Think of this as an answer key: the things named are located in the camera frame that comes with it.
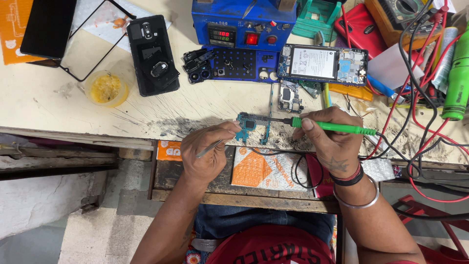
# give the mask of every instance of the smartphone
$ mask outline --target smartphone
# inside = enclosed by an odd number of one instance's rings
[[[350,43],[354,47],[367,49],[369,60],[387,50],[386,42],[379,32],[378,25],[365,4],[356,5],[346,15]],[[335,21],[334,27],[342,36],[346,37],[342,16]]]
[[[61,60],[77,0],[34,0],[20,52]]]
[[[130,50],[141,96],[179,89],[179,72],[162,15],[134,19],[127,25]]]
[[[366,49],[286,44],[280,53],[277,76],[364,86],[367,72]]]

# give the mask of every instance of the silver bangle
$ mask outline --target silver bangle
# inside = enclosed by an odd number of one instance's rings
[[[344,202],[344,201],[335,193],[335,184],[334,184],[332,190],[333,190],[333,192],[334,192],[335,198],[336,198],[341,204],[343,204],[343,205],[345,205],[345,206],[347,206],[347,207],[350,207],[350,208],[354,208],[354,209],[363,209],[363,208],[370,207],[371,205],[375,204],[376,201],[377,201],[378,198],[379,198],[379,187],[378,187],[378,183],[376,183],[376,181],[375,181],[372,177],[368,176],[368,179],[370,179],[370,181],[375,185],[375,189],[376,189],[375,198],[374,198],[371,202],[369,202],[369,203],[367,203],[367,204],[364,204],[364,205],[352,205],[352,204],[346,203],[346,202]]]

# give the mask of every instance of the red t-shirt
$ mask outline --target red t-shirt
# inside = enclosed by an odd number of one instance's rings
[[[260,225],[227,238],[206,264],[334,263],[329,247],[308,232],[288,225]],[[389,264],[416,264],[397,261]]]

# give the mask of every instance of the black phone screen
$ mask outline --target black phone screen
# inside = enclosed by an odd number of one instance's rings
[[[20,51],[60,60],[65,54],[77,0],[34,0]]]

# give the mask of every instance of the green soldering iron handle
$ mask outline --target green soldering iron handle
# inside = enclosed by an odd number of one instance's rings
[[[321,121],[316,121],[316,123],[324,130],[332,130],[332,131],[338,131],[338,132],[363,134],[363,135],[371,135],[371,136],[374,136],[376,134],[376,130],[374,129],[363,128],[363,127],[356,126],[356,125],[333,124],[333,123],[321,122]],[[292,127],[301,127],[301,118],[293,117]]]
[[[469,97],[469,22],[466,32],[456,43],[448,82],[441,118],[459,121],[464,116]]]

